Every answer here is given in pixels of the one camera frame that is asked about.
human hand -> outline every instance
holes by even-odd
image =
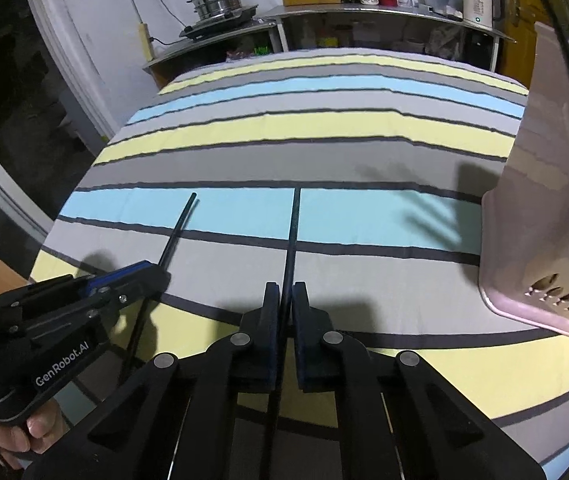
[[[26,426],[29,430],[28,434],[15,426],[0,425],[0,453],[13,469],[21,469],[22,466],[11,451],[32,450],[36,453],[44,453],[69,429],[62,418],[60,406],[54,399],[36,410],[27,419]]]

pink container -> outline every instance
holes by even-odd
[[[553,29],[536,30],[522,123],[482,199],[479,288],[497,314],[569,335],[569,78]]]

striped tablecloth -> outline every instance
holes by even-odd
[[[189,72],[98,156],[32,278],[157,261],[195,190],[138,356],[205,351],[261,306],[266,282],[282,283],[299,187],[295,280],[311,304],[369,348],[418,351],[558,478],[569,465],[569,338],[493,314],[477,290],[480,198],[499,177],[526,99],[503,76],[376,50]],[[86,412],[113,389],[134,315],[63,403],[79,396]],[[338,478],[332,396],[302,396],[292,367],[284,390],[277,478]],[[236,431],[247,442],[265,399],[241,396]],[[255,478],[257,455],[234,451],[238,478]]]

metal screw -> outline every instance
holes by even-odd
[[[250,341],[251,336],[244,332],[235,332],[234,335],[231,336],[231,344],[235,346],[248,345]]]
[[[415,352],[402,352],[400,362],[407,366],[416,366],[420,362],[420,356]]]
[[[344,336],[340,332],[329,330],[328,332],[325,332],[325,335],[322,336],[322,339],[324,339],[325,342],[329,343],[330,345],[339,345],[344,340]]]
[[[174,361],[175,359],[173,358],[173,355],[160,354],[155,356],[153,364],[156,368],[168,368],[173,364]]]

yellow stripe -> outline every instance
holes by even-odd
[[[398,112],[313,112],[264,115],[151,132],[107,146],[95,163],[226,142],[375,136],[407,137],[415,142],[505,158],[514,140],[476,126],[404,116]]]
[[[39,281],[77,272],[75,267],[40,252],[32,277]],[[212,342],[235,330],[234,326],[160,304],[152,313],[150,326],[146,329],[145,338],[151,343],[146,342],[138,355],[145,360],[159,352],[192,355],[206,350]],[[119,342],[123,346],[126,339],[122,337]],[[376,351],[388,355],[398,352],[389,349]],[[557,336],[487,348],[417,352],[491,418],[519,412],[569,392],[569,337]],[[287,352],[288,371],[280,414],[314,424],[335,426],[330,394],[307,397],[297,390],[291,354]],[[243,397],[243,403],[256,409],[261,405],[247,397]]]
[[[488,74],[472,72],[464,68],[450,66],[438,62],[416,61],[411,59],[402,59],[392,56],[363,56],[362,54],[346,54],[345,56],[321,56],[321,57],[299,57],[295,59],[283,59],[274,61],[265,61],[261,63],[239,66],[236,68],[228,68],[225,70],[216,70],[206,74],[198,75],[182,81],[176,81],[165,86],[160,94],[168,94],[201,83],[217,81],[226,77],[236,75],[245,75],[255,72],[264,72],[266,70],[280,70],[283,68],[300,68],[305,66],[322,66],[322,65],[342,65],[342,64],[374,64],[379,66],[395,66],[398,68],[406,68],[409,70],[418,70],[420,72],[432,72],[440,75],[459,77],[470,81],[477,81],[494,88],[501,88],[520,95],[528,95],[529,91],[516,83],[511,83],[498,79]]]

